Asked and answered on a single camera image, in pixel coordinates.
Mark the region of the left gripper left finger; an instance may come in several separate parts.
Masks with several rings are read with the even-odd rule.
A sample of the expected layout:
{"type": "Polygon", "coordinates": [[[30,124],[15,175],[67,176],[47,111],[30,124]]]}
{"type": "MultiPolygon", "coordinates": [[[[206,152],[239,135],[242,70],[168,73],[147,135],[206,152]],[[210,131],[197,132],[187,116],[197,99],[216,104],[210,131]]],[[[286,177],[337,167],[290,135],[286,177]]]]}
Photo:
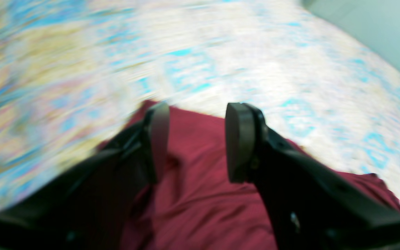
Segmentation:
{"type": "Polygon", "coordinates": [[[0,210],[0,250],[118,250],[135,198],[166,162],[170,109],[148,108],[103,149],[0,210]]]}

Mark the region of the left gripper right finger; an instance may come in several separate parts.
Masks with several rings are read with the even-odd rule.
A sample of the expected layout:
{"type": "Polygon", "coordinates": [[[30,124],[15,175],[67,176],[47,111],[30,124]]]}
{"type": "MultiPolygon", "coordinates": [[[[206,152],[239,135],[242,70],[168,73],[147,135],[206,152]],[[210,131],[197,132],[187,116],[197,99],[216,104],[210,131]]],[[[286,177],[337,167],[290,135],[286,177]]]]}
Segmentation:
{"type": "Polygon", "coordinates": [[[300,152],[257,107],[229,103],[225,134],[229,181],[257,188],[279,250],[400,250],[400,212],[300,152]]]}

